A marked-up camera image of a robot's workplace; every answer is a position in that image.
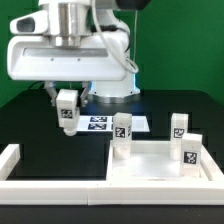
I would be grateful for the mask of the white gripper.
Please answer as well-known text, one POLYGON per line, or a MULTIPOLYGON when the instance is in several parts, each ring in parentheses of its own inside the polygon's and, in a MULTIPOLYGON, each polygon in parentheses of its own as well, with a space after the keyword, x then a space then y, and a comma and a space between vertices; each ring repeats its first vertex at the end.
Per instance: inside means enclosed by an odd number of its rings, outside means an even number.
POLYGON ((14 19, 14 37, 7 48, 7 71, 14 80, 46 81, 44 88, 56 105, 57 91, 50 81, 87 81, 82 83, 78 106, 85 107, 91 89, 89 81, 122 80, 129 45, 127 34, 118 30, 96 33, 81 39, 79 47, 54 47, 45 35, 49 27, 47 12, 41 10, 14 19))

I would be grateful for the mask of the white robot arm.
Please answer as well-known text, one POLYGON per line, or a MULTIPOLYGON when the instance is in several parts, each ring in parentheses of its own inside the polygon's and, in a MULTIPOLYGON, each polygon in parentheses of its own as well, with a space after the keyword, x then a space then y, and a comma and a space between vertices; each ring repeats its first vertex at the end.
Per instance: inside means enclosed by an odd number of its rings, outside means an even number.
POLYGON ((56 82, 79 82, 79 105, 137 95, 130 29, 114 12, 140 11, 152 0, 39 0, 39 10, 10 22, 7 72, 42 81, 52 99, 56 82))

